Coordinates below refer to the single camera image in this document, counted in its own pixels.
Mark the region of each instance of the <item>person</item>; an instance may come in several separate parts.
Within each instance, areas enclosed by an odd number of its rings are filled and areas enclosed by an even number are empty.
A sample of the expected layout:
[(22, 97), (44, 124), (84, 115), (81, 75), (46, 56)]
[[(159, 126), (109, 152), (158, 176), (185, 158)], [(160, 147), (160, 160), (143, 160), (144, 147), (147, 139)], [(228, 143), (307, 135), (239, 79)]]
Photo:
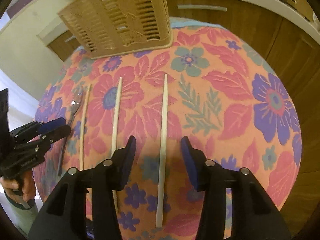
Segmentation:
[(26, 171), (21, 176), (21, 179), (23, 181), (22, 199), (23, 201), (28, 202), (30, 206), (29, 208), (24, 207), (22, 205), (21, 198), (13, 192), (14, 189), (18, 189), (20, 186), (17, 180), (1, 177), (0, 184), (4, 189), (12, 211), (17, 218), (17, 223), (15, 225), (16, 228), (20, 231), (20, 233), (27, 237), (32, 223), (38, 214), (38, 208), (34, 200), (36, 196), (36, 184), (32, 176), (32, 170)]

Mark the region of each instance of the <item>floral tablecloth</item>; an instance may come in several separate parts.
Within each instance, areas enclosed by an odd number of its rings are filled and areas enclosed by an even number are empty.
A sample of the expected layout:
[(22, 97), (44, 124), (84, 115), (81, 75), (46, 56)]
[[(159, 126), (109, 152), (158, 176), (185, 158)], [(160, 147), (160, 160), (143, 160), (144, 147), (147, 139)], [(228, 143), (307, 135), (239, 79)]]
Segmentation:
[[(220, 26), (173, 29), (172, 47), (92, 60), (80, 49), (40, 101), (35, 119), (70, 117), (75, 89), (91, 83), (84, 139), (84, 168), (110, 156), (117, 84), (123, 77), (117, 147), (130, 135), (137, 151), (125, 190), (118, 192), (118, 220), (124, 239), (191, 240), (203, 192), (191, 186), (180, 152), (188, 135), (224, 168), (248, 167), (280, 209), (295, 182), (301, 159), (297, 113), (283, 84), (248, 44)], [(164, 226), (155, 227), (164, 73), (168, 74), (168, 141)], [(82, 109), (76, 114), (63, 170), (79, 167)], [(45, 201), (57, 184), (62, 140), (34, 169)], [(87, 217), (92, 218), (91, 195)], [(225, 236), (230, 235), (231, 194), (227, 192)]]

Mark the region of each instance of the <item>screw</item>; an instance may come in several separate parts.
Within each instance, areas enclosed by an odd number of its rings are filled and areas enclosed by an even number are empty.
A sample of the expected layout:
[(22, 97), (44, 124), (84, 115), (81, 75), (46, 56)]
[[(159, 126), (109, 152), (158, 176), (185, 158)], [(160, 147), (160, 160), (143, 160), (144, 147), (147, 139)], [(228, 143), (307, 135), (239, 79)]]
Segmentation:
[(205, 165), (207, 165), (207, 166), (209, 166), (209, 167), (212, 167), (212, 166), (214, 166), (214, 161), (213, 160), (206, 160), (205, 161)]
[(241, 173), (242, 173), (243, 175), (248, 175), (248, 174), (250, 173), (250, 171), (249, 171), (248, 168), (242, 168), (242, 169), (241, 169)]
[(75, 175), (76, 172), (77, 172), (77, 168), (70, 168), (70, 169), (68, 170), (68, 173), (69, 173), (70, 175)]
[(103, 165), (104, 166), (111, 166), (112, 165), (112, 160), (110, 160), (110, 159), (106, 159), (104, 162), (103, 162)]

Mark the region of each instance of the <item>tan plastic basket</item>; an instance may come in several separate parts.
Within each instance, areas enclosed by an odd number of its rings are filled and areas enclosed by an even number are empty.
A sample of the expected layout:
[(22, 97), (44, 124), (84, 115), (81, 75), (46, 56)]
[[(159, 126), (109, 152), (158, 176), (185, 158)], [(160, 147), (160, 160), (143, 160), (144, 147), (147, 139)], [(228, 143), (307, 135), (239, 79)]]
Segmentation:
[(60, 18), (91, 58), (172, 44), (166, 0), (75, 0)]

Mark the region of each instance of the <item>leafy branch pattern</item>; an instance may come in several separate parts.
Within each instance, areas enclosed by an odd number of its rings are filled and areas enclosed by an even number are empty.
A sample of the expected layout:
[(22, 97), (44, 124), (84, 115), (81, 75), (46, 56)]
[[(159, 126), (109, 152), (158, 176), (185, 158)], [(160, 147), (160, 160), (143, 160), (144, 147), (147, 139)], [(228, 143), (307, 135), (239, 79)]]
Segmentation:
[[(180, 76), (179, 86), (182, 91), (178, 91), (182, 97), (182, 103), (188, 108), (192, 109), (195, 113), (186, 114), (185, 118), (187, 124), (183, 128), (193, 128), (192, 133), (196, 134), (201, 130), (204, 131), (204, 136), (208, 135), (211, 129), (220, 130), (222, 123), (219, 119), (221, 111), (221, 101), (218, 98), (219, 92), (213, 92), (210, 88), (207, 92), (207, 100), (204, 101), (201, 107), (200, 95), (196, 93), (195, 89), (191, 88), (190, 82), (187, 84), (183, 75)], [(214, 115), (217, 124), (211, 121), (211, 115)]]

